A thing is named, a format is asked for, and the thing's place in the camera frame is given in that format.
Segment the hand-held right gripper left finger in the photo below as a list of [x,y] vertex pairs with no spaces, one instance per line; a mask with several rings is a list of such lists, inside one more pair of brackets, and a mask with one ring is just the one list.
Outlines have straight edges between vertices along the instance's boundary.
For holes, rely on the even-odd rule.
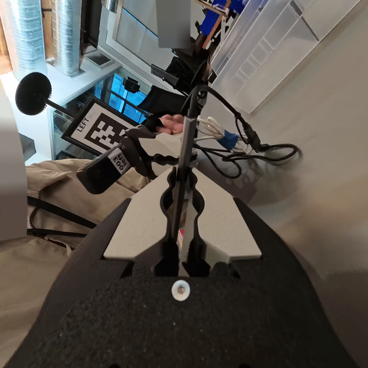
[[176,167],[163,172],[131,198],[103,256],[146,265],[159,264],[171,234],[168,209],[173,204]]

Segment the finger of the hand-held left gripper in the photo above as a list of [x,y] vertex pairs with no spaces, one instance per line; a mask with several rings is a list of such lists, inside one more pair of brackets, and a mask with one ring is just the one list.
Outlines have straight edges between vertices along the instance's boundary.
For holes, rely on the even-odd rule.
[[151,157],[161,155],[178,159],[180,157],[182,136],[182,132],[172,135],[158,133],[155,138],[138,138],[138,140],[142,149]]
[[174,157],[153,157],[151,161],[151,168],[156,176],[160,176],[169,168],[178,164],[178,158]]

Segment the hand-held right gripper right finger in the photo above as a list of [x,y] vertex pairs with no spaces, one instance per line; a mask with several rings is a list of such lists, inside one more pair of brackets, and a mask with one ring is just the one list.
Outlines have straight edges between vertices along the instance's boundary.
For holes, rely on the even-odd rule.
[[262,253],[232,195],[198,169],[193,168],[192,173],[196,179],[194,189],[204,200],[197,226],[205,244],[206,263],[260,259]]

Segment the grey usb hub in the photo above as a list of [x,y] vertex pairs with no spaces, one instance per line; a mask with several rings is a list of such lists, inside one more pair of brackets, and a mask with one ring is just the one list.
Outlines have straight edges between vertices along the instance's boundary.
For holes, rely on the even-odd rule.
[[182,207],[186,192],[186,184],[191,163],[192,149],[194,145],[194,138],[196,135],[196,124],[196,117],[185,117],[182,144],[176,173],[176,182],[173,190],[173,215],[171,224],[171,236],[175,244],[177,243],[177,236],[182,216]]

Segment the white usb cable blue tape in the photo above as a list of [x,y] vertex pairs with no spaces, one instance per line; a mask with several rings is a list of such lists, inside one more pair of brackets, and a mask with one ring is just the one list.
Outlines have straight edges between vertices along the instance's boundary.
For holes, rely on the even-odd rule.
[[202,136],[194,139],[197,144],[203,140],[216,140],[224,149],[234,153],[249,154],[253,151],[250,144],[245,143],[242,135],[231,133],[223,128],[214,118],[197,117],[196,129]]

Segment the clear plastic bin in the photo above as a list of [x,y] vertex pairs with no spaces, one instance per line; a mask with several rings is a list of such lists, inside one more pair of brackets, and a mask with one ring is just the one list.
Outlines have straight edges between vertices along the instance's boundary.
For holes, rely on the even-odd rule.
[[212,60],[212,87],[233,107],[252,113],[315,48],[304,18],[315,1],[244,1]]

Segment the person's left hand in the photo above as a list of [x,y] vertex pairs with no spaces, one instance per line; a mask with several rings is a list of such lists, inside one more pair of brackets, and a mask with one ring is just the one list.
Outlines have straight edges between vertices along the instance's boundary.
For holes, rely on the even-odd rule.
[[184,116],[180,114],[169,115],[166,114],[159,118],[161,126],[156,127],[158,133],[165,133],[169,135],[180,134],[183,131]]

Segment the black disc pole stand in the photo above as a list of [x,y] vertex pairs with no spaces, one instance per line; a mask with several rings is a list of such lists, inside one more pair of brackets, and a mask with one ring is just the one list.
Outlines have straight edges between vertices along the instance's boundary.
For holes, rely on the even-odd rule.
[[32,72],[19,82],[15,94],[15,102],[18,110],[28,116],[40,114],[51,106],[56,110],[75,118],[76,114],[50,100],[52,85],[43,73]]

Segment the white air vent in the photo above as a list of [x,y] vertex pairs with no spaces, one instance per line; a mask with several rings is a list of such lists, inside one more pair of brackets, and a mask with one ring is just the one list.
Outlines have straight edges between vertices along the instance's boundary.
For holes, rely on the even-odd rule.
[[106,68],[113,63],[113,60],[101,53],[99,50],[93,50],[85,53],[84,58],[100,69]]

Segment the silver spiral air duct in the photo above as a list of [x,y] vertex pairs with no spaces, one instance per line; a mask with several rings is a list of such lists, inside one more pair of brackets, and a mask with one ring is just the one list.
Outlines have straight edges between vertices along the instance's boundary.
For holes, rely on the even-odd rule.
[[54,67],[73,78],[80,69],[81,0],[52,0]]
[[46,75],[40,0],[1,0],[0,14],[15,78],[32,72]]

